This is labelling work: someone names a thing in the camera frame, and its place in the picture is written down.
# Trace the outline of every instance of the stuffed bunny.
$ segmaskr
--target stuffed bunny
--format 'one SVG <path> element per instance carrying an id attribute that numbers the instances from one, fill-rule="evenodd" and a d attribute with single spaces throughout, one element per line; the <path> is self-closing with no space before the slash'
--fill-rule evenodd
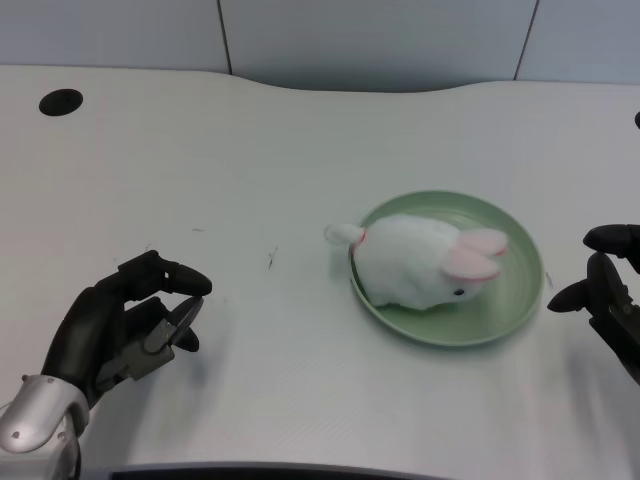
<path id="1" fill-rule="evenodd" d="M 500 273 L 490 257 L 507 250 L 507 236 L 488 228 L 460 231 L 430 218 L 392 215 L 368 228 L 329 225 L 329 243 L 353 245 L 358 277 L 374 306 L 417 310 L 476 296 Z"/>

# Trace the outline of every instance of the bunny ear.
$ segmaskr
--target bunny ear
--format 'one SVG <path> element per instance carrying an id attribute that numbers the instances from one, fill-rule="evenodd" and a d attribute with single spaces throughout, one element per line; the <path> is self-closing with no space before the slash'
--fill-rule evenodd
<path id="1" fill-rule="evenodd" d="M 500 266 L 473 250 L 456 246 L 445 257 L 442 270 L 456 280 L 485 282 L 498 276 Z"/>
<path id="2" fill-rule="evenodd" d="M 502 255 L 507 251 L 506 233 L 492 228 L 477 228 L 460 232 L 457 245 L 485 256 Z"/>

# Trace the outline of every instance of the hole in table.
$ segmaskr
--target hole in table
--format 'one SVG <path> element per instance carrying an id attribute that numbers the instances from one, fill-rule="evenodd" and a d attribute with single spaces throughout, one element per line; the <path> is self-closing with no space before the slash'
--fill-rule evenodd
<path id="1" fill-rule="evenodd" d="M 75 112 L 82 105 L 82 94 L 65 88 L 48 93 L 40 100 L 40 111 L 49 117 L 61 117 Z"/>

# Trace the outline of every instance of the table surface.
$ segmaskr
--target table surface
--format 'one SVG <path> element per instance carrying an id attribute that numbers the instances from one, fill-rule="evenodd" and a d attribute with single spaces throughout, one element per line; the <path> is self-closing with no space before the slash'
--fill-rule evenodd
<path id="1" fill-rule="evenodd" d="M 59 88 L 84 104 L 42 115 L 40 99 Z M 541 309 L 483 348 L 417 345 L 359 305 L 345 252 L 322 236 L 406 192 L 476 195 L 531 232 L 553 283 L 546 303 L 584 275 L 589 228 L 640 223 L 638 110 L 640 86 L 336 93 L 211 73 L 0 67 L 0 404 L 40 371 L 76 295 L 152 248 L 214 282 L 195 324 L 201 350 L 104 397 L 83 436 L 89 467 L 638 478 L 640 387 L 585 312 Z"/>

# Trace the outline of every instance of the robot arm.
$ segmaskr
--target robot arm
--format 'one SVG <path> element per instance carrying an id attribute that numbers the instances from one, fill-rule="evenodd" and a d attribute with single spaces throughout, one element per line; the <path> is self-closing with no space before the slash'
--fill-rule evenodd
<path id="1" fill-rule="evenodd" d="M 89 410 L 126 378 L 138 380 L 170 362 L 172 346 L 196 352 L 190 325 L 211 289 L 204 275 L 149 251 L 84 290 L 58 328 L 42 372 L 23 377 L 0 417 L 0 476 L 77 478 L 77 438 Z M 159 291 L 190 298 L 173 311 L 157 297 L 125 311 L 126 302 Z"/>
<path id="2" fill-rule="evenodd" d="M 591 230 L 584 244 L 596 250 L 587 262 L 587 278 L 568 286 L 549 302 L 554 312 L 586 308 L 593 329 L 640 384 L 640 307 L 606 254 L 626 258 L 640 274 L 640 226 L 606 225 Z"/>

